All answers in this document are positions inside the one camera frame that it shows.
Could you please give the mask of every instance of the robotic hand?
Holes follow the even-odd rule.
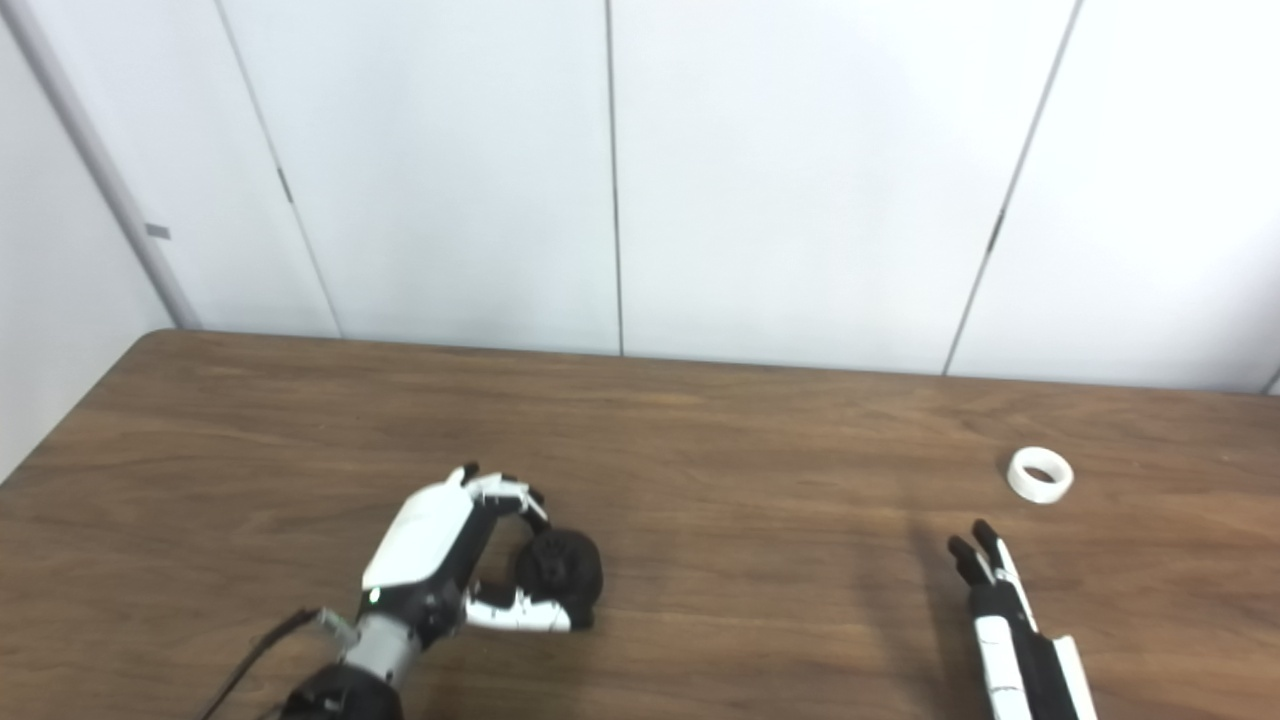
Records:
[[[401,720],[399,687],[413,661],[462,624],[502,630],[590,628],[604,585],[600,555],[581,533],[552,529],[543,497],[515,478],[453,470],[404,501],[365,569],[355,626],[321,611],[338,660],[294,689],[282,720]],[[468,587],[499,518],[534,530],[515,585]]]
[[[969,583],[983,675],[996,720],[1097,720],[1084,665],[1071,635],[1039,633],[1005,541],[986,520],[973,524],[986,556],[959,537],[947,542]]]

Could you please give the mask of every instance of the white cabinet door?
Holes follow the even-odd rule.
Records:
[[[18,0],[202,328],[335,336],[214,3]]]
[[[602,1],[224,5],[348,336],[618,351]]]
[[[614,0],[627,355],[938,373],[1069,0]]]
[[[1274,3],[1084,1],[952,373],[1266,386],[1277,36]]]
[[[0,19],[0,482],[138,337],[165,327]]]

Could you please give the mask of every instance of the cable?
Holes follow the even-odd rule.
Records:
[[[218,712],[218,707],[223,703],[224,700],[227,700],[227,696],[232,694],[232,691],[236,689],[236,685],[241,682],[241,679],[243,679],[244,675],[248,674],[250,667],[252,667],[253,664],[257,662],[259,657],[262,657],[262,653],[270,650],[273,644],[280,641],[280,638],[284,638],[293,630],[297,630],[302,625],[306,625],[307,623],[314,620],[315,616],[319,614],[320,614],[319,609],[298,610],[293,615],[289,615],[283,621],[280,621],[279,625],[271,628],[265,635],[259,638],[259,641],[253,643],[253,647],[248,651],[248,655],[244,656],[244,660],[241,660],[239,664],[236,666],[236,669],[232,670],[232,674],[228,675],[225,680],[223,680],[221,687],[218,688],[218,692],[214,693],[214,697],[205,706],[205,710],[202,710],[200,715],[196,716],[196,719],[209,720],[210,717],[212,717],[214,712]]]

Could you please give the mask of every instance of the wood grain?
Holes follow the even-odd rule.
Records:
[[[605,594],[591,633],[436,646],[412,720],[984,717],[943,547],[977,516],[1102,717],[1267,717],[1277,441],[1275,397],[155,333],[0,487],[0,717],[189,716],[470,459],[595,537]],[[1033,443],[1056,506],[997,471]],[[329,657],[291,638],[220,717]]]

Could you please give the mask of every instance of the tape roll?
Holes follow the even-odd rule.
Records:
[[[1039,470],[1048,475],[1042,480],[1028,470]],[[1062,500],[1075,482],[1075,473],[1065,457],[1044,447],[1024,447],[1009,461],[1009,487],[1014,492],[1039,505]]]

